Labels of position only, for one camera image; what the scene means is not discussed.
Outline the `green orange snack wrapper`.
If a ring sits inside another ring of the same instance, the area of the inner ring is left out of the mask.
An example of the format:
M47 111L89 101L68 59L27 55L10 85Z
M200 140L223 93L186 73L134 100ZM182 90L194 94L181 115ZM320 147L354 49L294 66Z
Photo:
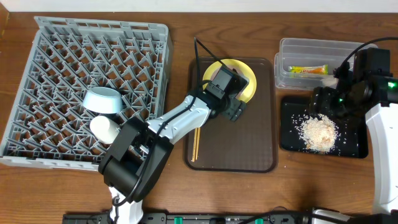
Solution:
M289 66L288 71L292 73L309 73L316 75L327 75L328 65L320 65L314 67L303 67L303 66Z

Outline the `light blue bowl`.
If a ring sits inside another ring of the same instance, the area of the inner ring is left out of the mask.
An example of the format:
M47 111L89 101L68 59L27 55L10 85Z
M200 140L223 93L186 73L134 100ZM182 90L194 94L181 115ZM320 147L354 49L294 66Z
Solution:
M90 88L82 103L83 107L102 114L115 114L123 109L122 95L108 87Z

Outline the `white cup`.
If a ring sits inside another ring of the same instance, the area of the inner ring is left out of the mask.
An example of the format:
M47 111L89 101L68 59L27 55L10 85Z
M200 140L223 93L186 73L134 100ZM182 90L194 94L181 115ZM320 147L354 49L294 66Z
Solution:
M90 130L104 144L112 144L120 132L120 126L105 116L96 116L90 122Z

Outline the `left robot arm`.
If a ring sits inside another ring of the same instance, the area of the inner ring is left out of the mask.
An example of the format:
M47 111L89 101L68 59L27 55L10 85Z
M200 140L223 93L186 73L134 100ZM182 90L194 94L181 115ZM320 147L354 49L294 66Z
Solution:
M233 96L220 100L201 92L186 96L156 119L127 121L98 167L112 195L109 223L139 223L142 201L157 183L175 143L218 114L236 121L246 106Z

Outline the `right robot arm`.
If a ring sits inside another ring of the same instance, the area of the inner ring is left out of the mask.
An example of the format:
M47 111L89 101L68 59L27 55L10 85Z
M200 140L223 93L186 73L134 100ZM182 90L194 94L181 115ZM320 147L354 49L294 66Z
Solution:
M397 223L397 79L390 72L390 51L358 47L335 70L336 88L316 87L309 104L313 115L363 118L374 162L371 215L348 223Z

